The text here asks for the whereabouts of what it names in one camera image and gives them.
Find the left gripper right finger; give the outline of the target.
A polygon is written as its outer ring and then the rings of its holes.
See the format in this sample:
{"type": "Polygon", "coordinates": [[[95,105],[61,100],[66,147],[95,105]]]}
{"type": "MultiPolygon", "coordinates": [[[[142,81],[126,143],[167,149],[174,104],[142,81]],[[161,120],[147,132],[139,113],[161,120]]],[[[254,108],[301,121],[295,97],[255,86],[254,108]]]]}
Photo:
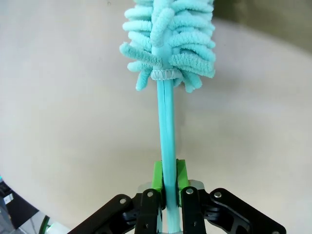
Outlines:
{"type": "Polygon", "coordinates": [[[184,160],[176,162],[176,169],[183,233],[206,233],[206,221],[227,234],[287,232],[284,226],[224,188],[206,192],[202,182],[188,179],[184,160]]]}

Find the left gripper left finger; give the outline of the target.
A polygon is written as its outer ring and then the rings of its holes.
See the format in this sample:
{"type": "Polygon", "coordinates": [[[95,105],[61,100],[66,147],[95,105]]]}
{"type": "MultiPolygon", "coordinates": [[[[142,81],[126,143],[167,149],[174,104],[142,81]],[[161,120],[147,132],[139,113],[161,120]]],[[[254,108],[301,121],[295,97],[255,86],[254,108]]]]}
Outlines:
{"type": "Polygon", "coordinates": [[[118,194],[73,228],[72,234],[159,234],[166,207],[162,163],[154,164],[153,179],[131,198],[118,194]]]}

